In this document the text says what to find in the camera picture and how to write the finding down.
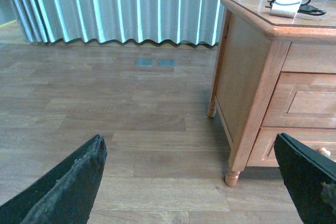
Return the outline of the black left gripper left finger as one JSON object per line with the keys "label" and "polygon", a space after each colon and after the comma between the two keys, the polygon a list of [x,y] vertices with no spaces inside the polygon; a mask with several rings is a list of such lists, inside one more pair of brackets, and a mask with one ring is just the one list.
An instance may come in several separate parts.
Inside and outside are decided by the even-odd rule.
{"label": "black left gripper left finger", "polygon": [[87,223],[106,158],[104,138],[95,135],[1,205],[1,223]]}

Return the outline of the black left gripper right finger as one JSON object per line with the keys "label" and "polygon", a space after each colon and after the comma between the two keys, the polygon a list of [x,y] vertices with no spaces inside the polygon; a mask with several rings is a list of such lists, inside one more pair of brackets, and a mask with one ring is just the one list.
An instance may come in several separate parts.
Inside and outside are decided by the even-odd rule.
{"label": "black left gripper right finger", "polygon": [[284,185],[303,223],[335,223],[335,162],[286,133],[274,151]]}

